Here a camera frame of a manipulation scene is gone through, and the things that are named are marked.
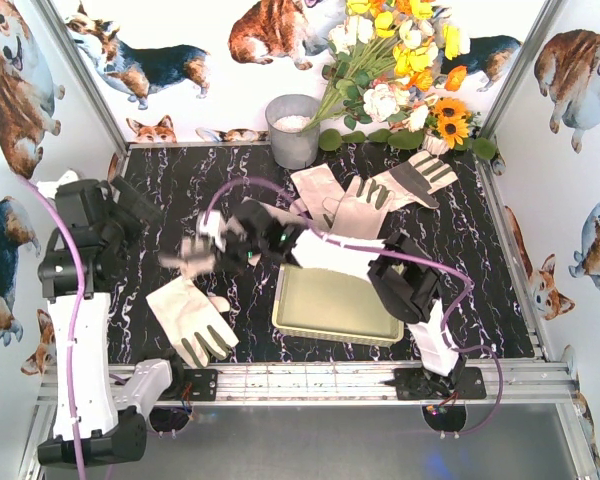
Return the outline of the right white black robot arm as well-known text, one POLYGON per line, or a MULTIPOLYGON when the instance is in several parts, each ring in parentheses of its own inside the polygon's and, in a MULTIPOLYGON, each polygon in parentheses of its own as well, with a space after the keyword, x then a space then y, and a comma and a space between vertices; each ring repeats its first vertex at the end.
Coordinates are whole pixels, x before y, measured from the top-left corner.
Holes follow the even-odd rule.
POLYGON ((445 268, 401 233, 385 240, 339 236, 319 230, 303 214, 247 199, 230 219, 217 210, 201 213, 195 235, 183 239, 179 255, 162 254, 159 262, 195 278, 242 272, 256 256, 370 284, 384 309, 409 329, 424 369, 457 382, 465 361, 447 328, 451 310, 442 305, 445 268))

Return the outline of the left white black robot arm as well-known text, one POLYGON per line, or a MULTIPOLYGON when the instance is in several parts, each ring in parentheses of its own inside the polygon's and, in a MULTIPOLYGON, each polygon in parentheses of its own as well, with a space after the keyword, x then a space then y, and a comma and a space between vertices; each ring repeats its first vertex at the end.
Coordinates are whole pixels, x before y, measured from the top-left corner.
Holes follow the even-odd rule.
POLYGON ((56 338, 57 412, 38 461, 79 473, 138 461, 149 414, 173 383, 172 366, 167 359, 144 360, 113 393, 108 318, 127 250, 161 211, 120 176, 82 179, 69 170, 34 191, 56 224, 38 278, 56 338))

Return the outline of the white glove green fingertips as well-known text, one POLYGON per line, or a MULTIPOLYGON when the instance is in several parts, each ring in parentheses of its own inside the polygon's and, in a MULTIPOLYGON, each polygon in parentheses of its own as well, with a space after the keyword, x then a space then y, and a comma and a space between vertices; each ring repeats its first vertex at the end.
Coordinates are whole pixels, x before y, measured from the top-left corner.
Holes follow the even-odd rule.
POLYGON ((376 180, 355 176, 341 199, 323 200, 330 232, 358 239, 377 239, 393 197, 394 192, 376 180))

